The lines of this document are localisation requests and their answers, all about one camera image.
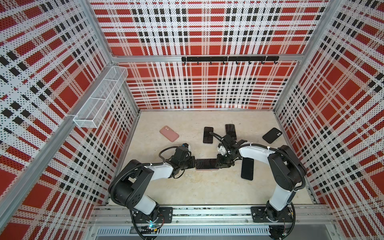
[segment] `gray floor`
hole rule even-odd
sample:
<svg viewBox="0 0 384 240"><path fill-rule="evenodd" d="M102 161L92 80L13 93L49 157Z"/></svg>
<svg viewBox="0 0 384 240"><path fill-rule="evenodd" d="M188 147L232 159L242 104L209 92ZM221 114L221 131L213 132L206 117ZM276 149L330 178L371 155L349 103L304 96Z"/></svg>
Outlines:
<svg viewBox="0 0 384 240"><path fill-rule="evenodd" d="M331 240L325 225L296 225L286 240ZM97 237L96 240L141 240L140 237ZM271 240L269 236L177 236L156 240Z"/></svg>

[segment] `black smartphone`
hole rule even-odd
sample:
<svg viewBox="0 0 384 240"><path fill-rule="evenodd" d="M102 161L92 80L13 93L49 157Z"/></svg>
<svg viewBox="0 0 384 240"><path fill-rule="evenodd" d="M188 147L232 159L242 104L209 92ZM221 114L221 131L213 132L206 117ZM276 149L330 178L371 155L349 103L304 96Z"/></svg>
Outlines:
<svg viewBox="0 0 384 240"><path fill-rule="evenodd" d="M235 130L235 125L233 124L226 124L225 125L225 133L229 134L229 136L233 137L235 140L237 140L236 137L236 130Z"/></svg>
<svg viewBox="0 0 384 240"><path fill-rule="evenodd" d="M243 157L241 164L241 178L249 181L253 180L253 159Z"/></svg>
<svg viewBox="0 0 384 240"><path fill-rule="evenodd" d="M209 159L195 159L195 168L196 170L218 170L216 168L216 158Z"/></svg>
<svg viewBox="0 0 384 240"><path fill-rule="evenodd" d="M264 136L263 139L267 143L273 143L278 137L280 137L283 133L277 129L277 128L272 128L269 132L267 132Z"/></svg>
<svg viewBox="0 0 384 240"><path fill-rule="evenodd" d="M214 131L213 127L204 128L203 143L212 144L214 142L214 137L211 134L209 134L209 132L213 132L213 131Z"/></svg>

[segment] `table surface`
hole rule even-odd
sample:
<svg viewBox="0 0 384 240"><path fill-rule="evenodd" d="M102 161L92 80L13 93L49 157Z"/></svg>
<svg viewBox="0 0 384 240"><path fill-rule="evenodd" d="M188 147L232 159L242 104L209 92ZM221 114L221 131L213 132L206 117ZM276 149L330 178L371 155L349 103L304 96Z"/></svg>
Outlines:
<svg viewBox="0 0 384 240"><path fill-rule="evenodd" d="M151 111L142 112L129 146L122 169L132 159L141 163L161 162L158 154L170 146L189 144L196 159L216 158L219 142L204 144L204 127L224 136L225 124L234 124L237 140L244 139L271 147L286 145L283 136L272 144L262 139L270 129L280 129L271 111ZM159 131L169 126L180 137L170 142ZM174 149L162 155L167 159ZM146 194L159 204L265 204L271 197L276 182L269 165L254 161L253 181L240 177L241 161L235 166L219 170L196 171L187 169L179 179L158 179L150 182ZM306 189L293 198L295 204L312 204Z"/></svg>

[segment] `black mounting plate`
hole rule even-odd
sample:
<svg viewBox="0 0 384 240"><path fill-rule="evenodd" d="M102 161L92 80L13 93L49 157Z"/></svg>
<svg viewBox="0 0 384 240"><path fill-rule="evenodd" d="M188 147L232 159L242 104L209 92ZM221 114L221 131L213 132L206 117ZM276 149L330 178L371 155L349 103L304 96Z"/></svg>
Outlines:
<svg viewBox="0 0 384 240"><path fill-rule="evenodd" d="M164 223L172 222L173 208L172 207L159 207L159 214L164 216ZM161 216L155 221L155 223L162 223L163 219ZM143 216L142 212L138 212L135 217L135 223L148 223Z"/></svg>
<svg viewBox="0 0 384 240"><path fill-rule="evenodd" d="M251 216L252 216L253 222L270 222L266 218L266 216L263 216L264 210L265 210L265 207L251 207ZM285 223L292 222L291 212L288 207L285 208L284 212L280 215L280 219L278 222L285 222Z"/></svg>

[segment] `pegboard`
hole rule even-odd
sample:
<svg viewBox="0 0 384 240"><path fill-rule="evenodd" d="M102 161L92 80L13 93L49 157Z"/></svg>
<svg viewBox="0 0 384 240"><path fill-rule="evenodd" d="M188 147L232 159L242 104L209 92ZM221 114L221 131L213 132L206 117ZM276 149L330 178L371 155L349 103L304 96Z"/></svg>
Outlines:
<svg viewBox="0 0 384 240"><path fill-rule="evenodd" d="M90 0L115 56L300 54L328 0Z"/></svg>
<svg viewBox="0 0 384 240"><path fill-rule="evenodd" d="M273 109L296 62L120 63L140 109Z"/></svg>
<svg viewBox="0 0 384 240"><path fill-rule="evenodd" d="M383 239L384 3L343 0L278 116L346 239Z"/></svg>
<svg viewBox="0 0 384 240"><path fill-rule="evenodd" d="M97 129L75 127L0 235L1 240L82 239L136 117L119 90Z"/></svg>
<svg viewBox="0 0 384 240"><path fill-rule="evenodd" d="M106 66L77 1L0 2L0 199Z"/></svg>

